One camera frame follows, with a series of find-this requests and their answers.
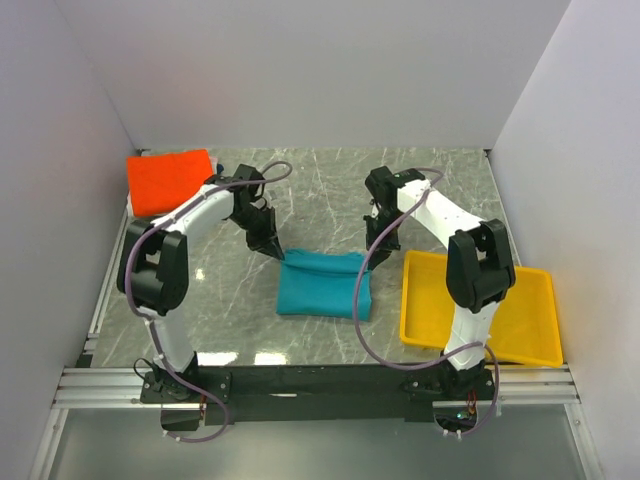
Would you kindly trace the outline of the teal t shirt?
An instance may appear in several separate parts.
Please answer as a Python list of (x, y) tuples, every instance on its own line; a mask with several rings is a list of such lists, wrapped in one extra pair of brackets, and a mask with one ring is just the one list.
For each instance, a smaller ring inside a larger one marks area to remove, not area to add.
[(281, 261), (276, 313), (353, 318), (353, 294), (365, 256), (289, 249)]

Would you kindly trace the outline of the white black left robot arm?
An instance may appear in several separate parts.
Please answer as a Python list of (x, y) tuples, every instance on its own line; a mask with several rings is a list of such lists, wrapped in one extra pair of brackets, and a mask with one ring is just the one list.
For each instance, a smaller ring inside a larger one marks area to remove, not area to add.
[(250, 251), (283, 260), (275, 210), (264, 197), (272, 181), (267, 174), (277, 166), (293, 171), (287, 161), (261, 169), (241, 164), (231, 176), (207, 178), (172, 211), (127, 227), (117, 288), (152, 339), (154, 358), (143, 391), (155, 400), (186, 402), (204, 392), (181, 307), (190, 282), (190, 238), (231, 221), (244, 231)]

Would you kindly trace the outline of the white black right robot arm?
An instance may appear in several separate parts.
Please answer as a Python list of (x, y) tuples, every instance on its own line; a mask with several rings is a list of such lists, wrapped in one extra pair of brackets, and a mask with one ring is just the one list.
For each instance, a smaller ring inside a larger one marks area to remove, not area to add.
[(484, 378), (485, 346), (494, 315), (516, 280), (505, 224), (483, 220), (435, 189), (442, 173), (428, 167), (398, 173), (388, 167), (370, 171), (365, 186), (373, 213), (366, 215), (367, 254), (356, 280), (400, 248), (398, 229), (415, 219), (447, 248), (445, 283), (454, 302), (448, 342), (427, 367), (439, 374), (444, 395), (460, 399)]

